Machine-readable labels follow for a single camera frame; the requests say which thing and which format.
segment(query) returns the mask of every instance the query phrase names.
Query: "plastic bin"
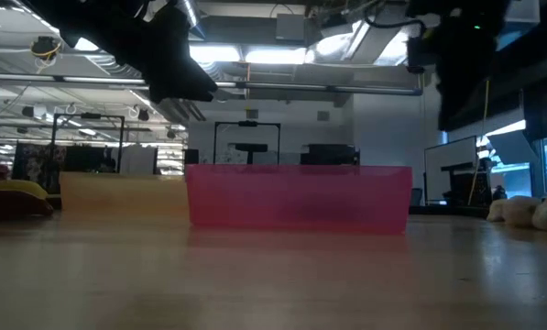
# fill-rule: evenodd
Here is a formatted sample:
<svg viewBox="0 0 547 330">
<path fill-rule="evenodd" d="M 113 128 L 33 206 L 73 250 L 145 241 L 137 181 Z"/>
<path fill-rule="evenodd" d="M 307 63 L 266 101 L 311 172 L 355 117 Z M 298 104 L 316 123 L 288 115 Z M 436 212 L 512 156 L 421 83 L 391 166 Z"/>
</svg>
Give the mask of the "plastic bin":
<svg viewBox="0 0 547 330">
<path fill-rule="evenodd" d="M 194 226 L 402 234 L 411 168 L 188 165 Z"/>
</svg>

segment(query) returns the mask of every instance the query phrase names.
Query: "black stand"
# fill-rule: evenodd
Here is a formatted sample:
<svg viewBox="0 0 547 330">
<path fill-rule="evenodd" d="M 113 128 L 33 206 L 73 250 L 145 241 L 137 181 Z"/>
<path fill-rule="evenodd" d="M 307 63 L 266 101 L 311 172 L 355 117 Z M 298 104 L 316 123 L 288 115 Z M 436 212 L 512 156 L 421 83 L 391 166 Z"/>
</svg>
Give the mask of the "black stand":
<svg viewBox="0 0 547 330">
<path fill-rule="evenodd" d="M 51 176 L 49 175 L 49 172 L 53 168 L 53 155 L 55 154 L 55 137 L 57 135 L 58 127 L 57 127 L 57 119 L 59 117 L 66 117 L 69 121 L 70 119 L 78 116 L 81 119 L 102 119 L 102 118 L 118 118 L 120 119 L 120 138 L 118 140 L 118 160 L 116 164 L 116 172 L 120 173 L 120 162 L 123 158 L 123 136 L 125 134 L 125 117 L 123 115 L 99 115 L 99 114 L 79 114 L 79 115 L 68 115 L 68 114 L 55 114 L 53 115 L 53 129 L 51 132 L 51 146 L 49 150 L 49 159 L 47 161 L 47 188 L 49 189 L 49 186 L 51 185 Z"/>
<path fill-rule="evenodd" d="M 216 142 L 218 141 L 218 127 L 220 125 L 237 125 L 239 127 L 259 127 L 259 126 L 274 126 L 277 128 L 278 130 L 278 134 L 277 134 L 277 164 L 279 165 L 279 155 L 281 154 L 281 124 L 272 124 L 272 123 L 258 123 L 258 122 L 255 122 L 255 121 L 240 121 L 240 122 L 215 122 L 214 123 L 214 143 L 213 143 L 213 155 L 212 155 L 212 164 L 215 164 L 216 163 Z M 241 145 L 245 145 L 245 146 L 263 146 L 263 145 L 258 145 L 258 144 L 249 144 L 249 143 L 246 143 L 246 144 L 237 144 L 237 146 L 241 146 Z M 252 161 L 253 161 L 253 154 L 252 152 L 249 152 L 249 158 L 251 160 L 251 164 L 252 164 Z"/>
</svg>

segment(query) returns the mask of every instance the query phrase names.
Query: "wooden floor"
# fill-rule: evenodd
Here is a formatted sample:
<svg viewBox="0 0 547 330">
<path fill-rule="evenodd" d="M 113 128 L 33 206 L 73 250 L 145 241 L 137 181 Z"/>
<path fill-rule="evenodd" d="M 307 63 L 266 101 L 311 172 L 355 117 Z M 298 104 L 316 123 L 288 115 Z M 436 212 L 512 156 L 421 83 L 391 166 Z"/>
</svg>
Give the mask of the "wooden floor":
<svg viewBox="0 0 547 330">
<path fill-rule="evenodd" d="M 406 236 L 2 223 L 0 329 L 547 330 L 547 234 L 426 216 Z"/>
</svg>

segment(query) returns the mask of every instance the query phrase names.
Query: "white wall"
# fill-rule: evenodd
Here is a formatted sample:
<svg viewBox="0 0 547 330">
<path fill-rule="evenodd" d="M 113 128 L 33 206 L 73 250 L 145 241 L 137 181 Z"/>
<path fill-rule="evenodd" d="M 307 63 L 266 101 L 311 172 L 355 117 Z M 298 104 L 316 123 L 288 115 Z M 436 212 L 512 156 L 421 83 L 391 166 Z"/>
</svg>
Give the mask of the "white wall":
<svg viewBox="0 0 547 330">
<path fill-rule="evenodd" d="M 442 143 L 440 96 L 429 87 L 416 96 L 354 96 L 354 140 L 362 165 L 410 166 L 413 185 L 423 188 L 424 150 Z"/>
<path fill-rule="evenodd" d="M 201 159 L 212 161 L 214 121 L 246 120 L 246 101 L 198 104 L 208 122 L 190 123 L 188 148 L 198 149 Z M 352 130 L 345 122 L 344 109 L 328 102 L 286 102 L 256 100 L 249 108 L 259 110 L 259 123 L 281 123 L 281 153 L 302 153 L 308 144 L 353 144 Z M 329 122 L 317 122 L 318 111 L 330 112 Z M 230 143 L 268 144 L 277 151 L 278 130 L 274 126 L 239 127 L 220 125 L 217 152 Z"/>
</svg>

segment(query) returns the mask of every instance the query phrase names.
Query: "ceiling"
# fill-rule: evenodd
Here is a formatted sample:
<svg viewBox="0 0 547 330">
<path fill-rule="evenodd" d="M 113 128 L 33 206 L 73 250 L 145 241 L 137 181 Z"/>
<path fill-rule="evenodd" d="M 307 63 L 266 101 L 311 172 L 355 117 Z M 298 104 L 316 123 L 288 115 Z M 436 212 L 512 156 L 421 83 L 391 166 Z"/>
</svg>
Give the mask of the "ceiling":
<svg viewBox="0 0 547 330">
<path fill-rule="evenodd" d="M 361 4 L 367 1 L 322 1 L 322 0 L 284 0 L 282 5 L 275 0 L 211 0 L 193 2 L 190 4 L 196 9 L 199 19 L 199 27 L 206 33 L 205 40 L 218 44 L 226 43 L 235 45 L 244 59 L 247 53 L 254 47 L 293 48 L 297 46 L 280 45 L 275 40 L 277 26 L 277 14 L 293 12 L 295 15 L 303 15 L 307 18 L 307 24 L 313 29 L 307 28 L 306 43 L 312 45 L 310 50 L 316 50 L 316 45 L 321 38 L 319 23 L 327 11 L 344 8 L 347 5 L 353 10 L 349 16 L 349 22 L 359 21 L 362 16 L 356 12 Z M 152 3 L 146 19 L 151 19 L 165 0 L 157 0 Z M 388 5 L 379 16 L 382 23 L 401 21 L 404 18 L 405 3 Z M 6 9 L 0 9 L 0 73 L 38 74 L 58 76 L 84 76 L 84 77 L 137 77 L 137 72 L 121 68 L 114 62 L 114 58 L 98 50 L 94 53 L 84 53 L 76 49 L 64 46 L 60 50 L 53 65 L 43 67 L 28 51 L 31 43 L 39 36 L 52 36 L 59 38 L 58 31 L 47 22 L 34 16 L 25 10 L 17 0 L 0 1 L 0 6 L 11 5 Z M 428 24 L 436 24 L 433 17 L 425 17 Z M 375 87 L 399 87 L 416 88 L 417 79 L 407 73 L 404 67 L 386 66 L 377 67 L 376 60 L 389 55 L 388 50 L 401 51 L 404 46 L 401 41 L 393 45 L 397 39 L 399 30 L 370 29 L 361 31 L 361 38 L 357 42 L 356 33 L 362 25 L 354 31 L 347 42 L 337 52 L 330 55 L 320 55 L 316 52 L 315 63 L 311 64 L 241 64 L 234 62 L 216 62 L 215 73 L 212 76 L 225 81 L 247 81 L 266 83 L 308 83 L 321 85 L 353 85 Z M 191 44 L 197 45 L 197 41 L 191 35 Z M 346 56 L 346 52 L 353 48 L 353 53 Z M 187 134 L 178 130 L 175 139 L 167 138 L 170 125 L 184 127 L 189 121 L 198 120 L 223 120 L 226 114 L 231 120 L 242 118 L 245 107 L 251 100 L 269 100 L 269 104 L 262 104 L 266 112 L 275 112 L 276 107 L 287 107 L 291 103 L 297 103 L 303 108 L 303 102 L 321 102 L 327 106 L 341 111 L 341 106 L 348 99 L 348 94 L 325 92 L 297 92 L 292 90 L 223 90 L 223 94 L 217 96 L 220 102 L 210 104 L 187 103 L 182 100 L 168 100 L 161 104 L 151 104 L 145 91 L 129 91 L 117 86 L 104 87 L 80 87 L 68 83 L 55 82 L 43 86 L 19 82 L 0 81 L 0 138 L 42 138 L 50 137 L 50 122 L 46 117 L 23 117 L 22 109 L 29 105 L 45 105 L 50 113 L 65 113 L 66 109 L 73 109 L 77 114 L 94 112 L 103 115 L 116 115 L 126 117 L 126 127 L 132 129 L 126 135 L 128 141 L 158 141 L 185 145 Z M 136 108 L 149 109 L 150 119 L 147 122 L 137 120 Z M 299 120 L 305 124 L 304 116 L 285 115 L 282 120 L 291 122 Z M 84 137 L 77 129 L 68 129 L 60 133 L 60 139 L 85 139 L 112 143 L 118 138 L 118 131 L 110 130 L 114 127 L 108 121 L 98 123 L 82 123 L 84 127 L 104 128 L 96 137 Z M 26 134 L 16 132 L 17 126 L 29 126 Z M 312 119 L 312 125 L 320 125 Z M 326 125 L 341 125 L 340 122 L 331 121 Z M 167 146 L 173 149 L 182 147 Z"/>
</svg>

